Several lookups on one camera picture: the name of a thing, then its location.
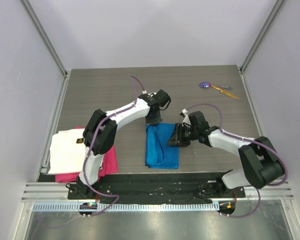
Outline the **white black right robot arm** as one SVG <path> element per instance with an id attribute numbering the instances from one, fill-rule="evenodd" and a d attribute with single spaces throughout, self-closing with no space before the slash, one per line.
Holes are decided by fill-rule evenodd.
<path id="1" fill-rule="evenodd" d="M 218 180 L 215 190 L 220 197 L 228 197 L 237 187 L 262 189 L 285 175 L 285 166 L 268 138 L 245 138 L 210 126 L 200 111 L 181 116 L 184 119 L 175 125 L 167 146 L 187 147 L 192 141 L 198 141 L 240 158 L 242 169 L 230 170 Z"/>

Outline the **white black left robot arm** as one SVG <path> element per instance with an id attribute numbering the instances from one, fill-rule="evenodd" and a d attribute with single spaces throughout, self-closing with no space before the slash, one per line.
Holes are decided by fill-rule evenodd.
<path id="1" fill-rule="evenodd" d="M 83 131 L 85 159 L 76 185 L 79 194 L 90 200 L 97 192 L 94 185 L 99 179 L 99 170 L 104 155 L 113 147 L 117 131 L 125 125 L 145 118 L 149 125 L 162 122 L 161 111 L 166 110 L 171 97 L 164 90 L 147 93 L 145 90 L 133 102 L 110 111 L 97 109 Z"/>

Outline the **blue cloth napkin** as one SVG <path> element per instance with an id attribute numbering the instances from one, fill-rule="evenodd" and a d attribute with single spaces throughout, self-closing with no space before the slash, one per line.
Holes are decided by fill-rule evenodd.
<path id="1" fill-rule="evenodd" d="M 179 149 L 167 142 L 173 135 L 175 124 L 146 124 L 145 165 L 151 169 L 178 169 Z"/>

